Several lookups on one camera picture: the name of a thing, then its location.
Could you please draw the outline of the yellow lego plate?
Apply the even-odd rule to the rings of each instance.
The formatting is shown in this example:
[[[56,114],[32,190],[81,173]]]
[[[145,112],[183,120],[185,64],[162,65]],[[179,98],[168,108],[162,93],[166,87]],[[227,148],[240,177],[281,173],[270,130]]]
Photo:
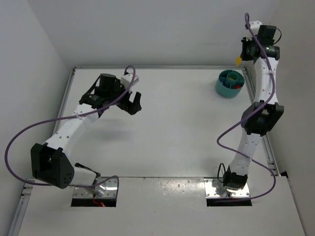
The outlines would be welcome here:
[[[236,59],[236,65],[239,66],[241,63],[242,63],[242,58],[238,56],[238,58]]]

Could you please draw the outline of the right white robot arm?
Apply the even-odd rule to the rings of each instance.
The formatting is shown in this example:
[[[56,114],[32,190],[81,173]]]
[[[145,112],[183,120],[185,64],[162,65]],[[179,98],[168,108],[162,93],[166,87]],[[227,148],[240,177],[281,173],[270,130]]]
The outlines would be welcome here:
[[[272,130],[284,113],[276,95],[276,69],[280,49],[275,46],[276,26],[250,22],[255,38],[242,39],[242,61],[252,61],[256,72],[255,98],[241,118],[242,137],[236,155],[223,175],[223,186],[243,189],[248,180],[249,165],[257,145]]]

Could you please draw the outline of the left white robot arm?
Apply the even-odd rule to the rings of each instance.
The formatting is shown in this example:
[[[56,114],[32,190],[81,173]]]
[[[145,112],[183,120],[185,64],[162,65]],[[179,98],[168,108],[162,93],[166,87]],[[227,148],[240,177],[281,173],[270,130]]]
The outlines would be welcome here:
[[[131,87],[139,77],[125,72],[121,78],[102,73],[85,92],[77,105],[73,118],[43,144],[31,148],[32,176],[46,184],[65,189],[70,185],[91,186],[96,183],[100,173],[80,164],[71,152],[91,125],[96,122],[110,106],[134,115],[142,108],[141,93],[130,101]]]

